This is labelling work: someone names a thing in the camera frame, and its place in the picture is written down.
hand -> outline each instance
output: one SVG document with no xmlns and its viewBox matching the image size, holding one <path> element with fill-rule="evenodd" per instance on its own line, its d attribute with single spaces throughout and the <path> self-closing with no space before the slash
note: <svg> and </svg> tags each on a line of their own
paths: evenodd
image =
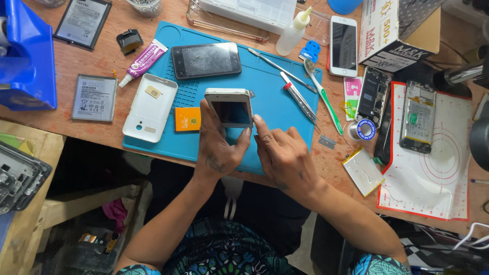
<svg viewBox="0 0 489 275">
<path fill-rule="evenodd" d="M 231 173 L 243 160 L 250 144 L 251 129 L 244 129 L 236 139 L 236 145 L 230 146 L 225 140 L 224 127 L 205 99 L 200 101 L 200 117 L 199 155 L 194 178 L 197 177 L 198 181 L 209 180 L 209 184 L 215 186 L 220 178 Z"/>
<path fill-rule="evenodd" d="M 289 197 L 314 210 L 329 185 L 317 175 L 309 148 L 297 129 L 270 131 L 259 115 L 253 120 L 263 172 Z"/>
</svg>

green toothbrush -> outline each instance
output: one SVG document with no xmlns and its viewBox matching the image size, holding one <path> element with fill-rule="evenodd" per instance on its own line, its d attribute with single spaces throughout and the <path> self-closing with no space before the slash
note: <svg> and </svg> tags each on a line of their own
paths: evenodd
<svg viewBox="0 0 489 275">
<path fill-rule="evenodd" d="M 326 91 L 324 91 L 324 88 L 317 82 L 316 78 L 314 77 L 314 63 L 311 61 L 311 59 L 306 58 L 304 60 L 304 68 L 306 69 L 306 72 L 309 74 L 311 77 L 312 81 L 316 85 L 316 88 L 318 91 L 320 91 L 321 98 L 323 99 L 324 103 L 326 103 L 326 107 L 328 107 L 328 111 L 330 112 L 331 119 L 334 122 L 334 125 L 336 126 L 336 129 L 338 130 L 338 133 L 342 136 L 343 135 L 343 129 L 341 128 L 341 124 L 339 123 L 339 119 L 334 113 L 333 107 L 331 107 L 330 101 L 328 100 L 328 96 L 326 95 Z"/>
</svg>

orange phone battery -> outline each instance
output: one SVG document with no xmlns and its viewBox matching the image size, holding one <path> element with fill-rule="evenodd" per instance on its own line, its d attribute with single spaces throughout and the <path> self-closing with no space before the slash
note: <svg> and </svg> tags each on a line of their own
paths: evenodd
<svg viewBox="0 0 489 275">
<path fill-rule="evenodd" d="M 175 108 L 175 131 L 198 131 L 200 129 L 200 108 Z"/>
</svg>

blue silicone repair mat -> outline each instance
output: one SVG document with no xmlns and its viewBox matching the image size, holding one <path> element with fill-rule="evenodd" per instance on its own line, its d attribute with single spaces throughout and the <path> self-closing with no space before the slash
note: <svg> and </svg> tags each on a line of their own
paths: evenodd
<svg viewBox="0 0 489 275">
<path fill-rule="evenodd" d="M 155 38 L 169 49 L 173 46 L 228 42 L 221 38 L 164 21 L 159 23 Z M 314 126 L 301 112 L 289 92 L 282 89 L 286 83 L 280 76 L 280 71 L 253 55 L 248 51 L 248 47 L 238 44 L 238 48 L 243 68 L 241 74 L 187 81 L 179 81 L 175 78 L 170 51 L 163 54 L 149 69 L 149 73 L 177 82 L 178 91 L 161 140 L 158 143 L 151 143 L 125 136 L 122 144 L 132 149 L 196 161 L 199 149 L 199 133 L 175 132 L 173 108 L 198 107 L 200 100 L 204 98 L 206 88 L 243 88 L 253 90 L 255 93 L 255 97 L 251 99 L 253 113 L 259 114 L 267 122 L 270 129 L 280 128 L 285 131 L 290 126 L 295 126 L 310 149 Z M 305 77 L 306 71 L 302 63 L 269 53 L 258 52 L 290 71 L 304 82 L 313 85 L 312 81 Z M 321 82 L 322 76 L 322 70 L 316 69 L 316 78 L 319 82 Z M 313 93 L 295 80 L 292 80 L 292 82 L 316 112 L 319 94 Z M 226 130 L 228 142 L 233 144 L 241 131 L 242 129 L 228 128 Z M 256 142 L 253 138 L 251 138 L 250 148 L 237 170 L 263 174 L 262 166 L 256 153 Z"/>
</svg>

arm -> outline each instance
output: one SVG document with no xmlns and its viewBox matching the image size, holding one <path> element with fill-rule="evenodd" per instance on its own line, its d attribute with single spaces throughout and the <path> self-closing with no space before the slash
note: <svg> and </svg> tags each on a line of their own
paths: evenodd
<svg viewBox="0 0 489 275">
<path fill-rule="evenodd" d="M 251 129 L 244 129 L 236 145 L 230 146 L 224 139 L 221 123 L 204 99 L 200 102 L 200 113 L 199 154 L 193 178 L 160 214 L 134 236 L 122 253 L 114 274 L 121 268 L 135 264 L 161 270 L 198 210 L 211 196 L 217 181 L 232 172 L 243 159 L 249 146 Z"/>
<path fill-rule="evenodd" d="M 402 244 L 387 223 L 317 175 L 309 149 L 294 127 L 270 131 L 259 115 L 254 121 L 263 171 L 279 189 L 323 216 L 358 249 L 407 263 Z"/>
</svg>

